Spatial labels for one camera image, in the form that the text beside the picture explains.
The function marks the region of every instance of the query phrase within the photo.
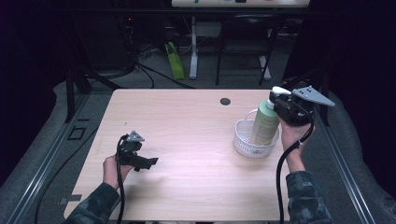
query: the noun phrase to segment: table surface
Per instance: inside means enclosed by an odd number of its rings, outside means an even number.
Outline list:
[[[308,7],[309,0],[247,0],[236,3],[235,0],[172,0],[173,7]]]
[[[120,137],[137,131],[146,140],[138,155],[159,160],[125,180],[124,220],[278,220],[280,141],[262,159],[244,157],[233,147],[235,123],[268,95],[268,90],[114,91],[73,194],[87,198],[102,182],[102,162],[115,154]],[[222,105],[222,98],[231,103]],[[285,162],[281,186],[286,220],[288,173]],[[69,202],[64,216],[78,203]]]

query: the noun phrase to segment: human hand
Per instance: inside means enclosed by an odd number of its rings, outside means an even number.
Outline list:
[[[134,169],[134,167],[130,165],[122,165],[120,167],[122,182],[132,169]],[[116,156],[107,157],[103,162],[103,182],[107,183],[114,189],[118,189],[120,186],[117,177]]]
[[[279,118],[279,123],[280,126],[282,127],[282,145],[283,149],[286,150],[290,146],[292,146],[294,143],[296,143],[298,140],[300,140],[305,133],[308,131],[310,127],[310,123],[305,124],[304,126],[290,126],[285,120]],[[289,170],[290,172],[296,172],[296,171],[304,171],[305,167],[302,161],[302,154],[303,154],[303,149],[309,140],[306,139],[302,145],[299,145],[298,148],[295,148],[286,158],[286,161],[288,162]]]

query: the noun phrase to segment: soap bottle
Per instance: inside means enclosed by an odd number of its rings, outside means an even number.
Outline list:
[[[274,103],[269,99],[259,104],[253,130],[250,135],[250,143],[258,146],[270,145],[276,134],[279,120],[274,111]]]

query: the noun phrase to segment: camouflage sleeve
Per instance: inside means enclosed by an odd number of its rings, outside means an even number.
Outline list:
[[[313,174],[299,171],[286,176],[289,194],[290,224],[332,223],[330,213],[324,203]]]
[[[90,196],[82,201],[64,221],[64,224],[107,223],[120,195],[107,183],[102,183]]]

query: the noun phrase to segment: white wire basket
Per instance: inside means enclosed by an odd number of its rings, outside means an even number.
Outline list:
[[[250,111],[244,119],[240,119],[235,123],[233,146],[239,154],[249,158],[258,159],[267,157],[271,153],[271,150],[279,140],[280,134],[278,127],[271,144],[262,146],[251,144],[250,134],[253,129],[254,119],[248,119],[248,116],[254,112],[257,112],[257,109]]]

